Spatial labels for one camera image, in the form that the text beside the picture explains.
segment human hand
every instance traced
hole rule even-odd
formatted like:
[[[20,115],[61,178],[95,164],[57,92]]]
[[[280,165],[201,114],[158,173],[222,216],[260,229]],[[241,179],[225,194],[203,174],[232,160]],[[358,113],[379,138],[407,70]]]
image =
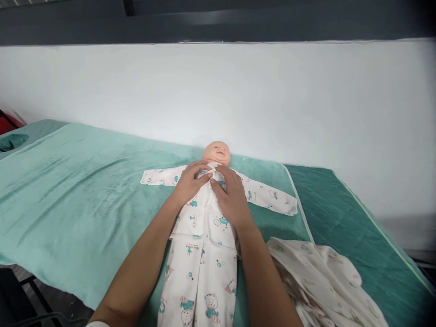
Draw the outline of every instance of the human hand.
[[[195,174],[200,170],[211,170],[207,165],[208,161],[193,161],[182,172],[180,179],[177,182],[171,197],[180,207],[192,199],[200,190],[200,188],[208,182],[212,174],[208,173],[202,177],[195,179]]]
[[[227,186],[227,191],[224,191],[215,179],[210,180],[224,217],[236,228],[236,231],[254,224],[241,178],[226,166],[218,165],[216,170],[223,174]]]

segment baby doll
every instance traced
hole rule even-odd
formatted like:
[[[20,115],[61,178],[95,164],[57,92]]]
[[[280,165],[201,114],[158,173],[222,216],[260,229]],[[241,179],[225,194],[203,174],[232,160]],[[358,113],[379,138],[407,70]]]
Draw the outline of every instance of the baby doll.
[[[203,152],[215,180],[226,189],[224,176],[215,168],[230,164],[230,150],[215,141]],[[186,166],[146,170],[142,184],[174,186]],[[200,171],[196,178],[207,171]],[[276,188],[236,172],[242,179],[247,201],[272,211],[292,216],[297,199]],[[159,311],[158,326],[232,326],[236,304],[236,231],[222,215],[210,183],[180,210],[170,238],[162,297],[165,312]]]

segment fleece blanket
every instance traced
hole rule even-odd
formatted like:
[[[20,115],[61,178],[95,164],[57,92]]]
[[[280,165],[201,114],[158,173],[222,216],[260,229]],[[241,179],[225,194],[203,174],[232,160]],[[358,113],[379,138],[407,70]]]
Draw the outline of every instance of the fleece blanket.
[[[81,124],[18,150],[0,161],[0,263],[17,263],[95,309],[172,192],[141,185],[143,171],[188,164],[202,151]],[[230,167],[298,197],[281,164],[234,155]],[[265,240],[311,239],[301,206],[293,217],[252,204],[250,210]],[[163,279],[161,271],[144,310],[145,326],[157,321]],[[240,262],[237,294],[235,326],[248,325]]]

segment doll face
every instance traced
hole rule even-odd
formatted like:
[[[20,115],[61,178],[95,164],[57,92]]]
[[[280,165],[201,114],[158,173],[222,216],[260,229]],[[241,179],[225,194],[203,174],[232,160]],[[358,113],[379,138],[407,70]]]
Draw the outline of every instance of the doll face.
[[[215,141],[204,149],[201,159],[215,161],[223,166],[228,166],[230,163],[230,150],[224,142]]]

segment white fabric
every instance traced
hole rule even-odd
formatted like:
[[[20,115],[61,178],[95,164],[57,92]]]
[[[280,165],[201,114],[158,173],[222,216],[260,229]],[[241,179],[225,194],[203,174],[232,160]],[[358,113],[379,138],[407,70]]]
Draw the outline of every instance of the white fabric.
[[[223,189],[218,163],[209,163],[213,178]],[[146,170],[142,184],[175,186],[186,166]],[[207,171],[201,171],[196,178]],[[294,215],[297,199],[275,188],[241,177],[247,201],[270,210]],[[180,211],[170,238],[170,255],[165,265],[165,284],[158,326],[231,326],[236,304],[236,231],[221,214],[210,183]]]
[[[311,242],[271,238],[267,245],[305,327],[388,326],[348,258]]]
[[[86,325],[86,327],[110,327],[110,326],[104,322],[92,322]]]

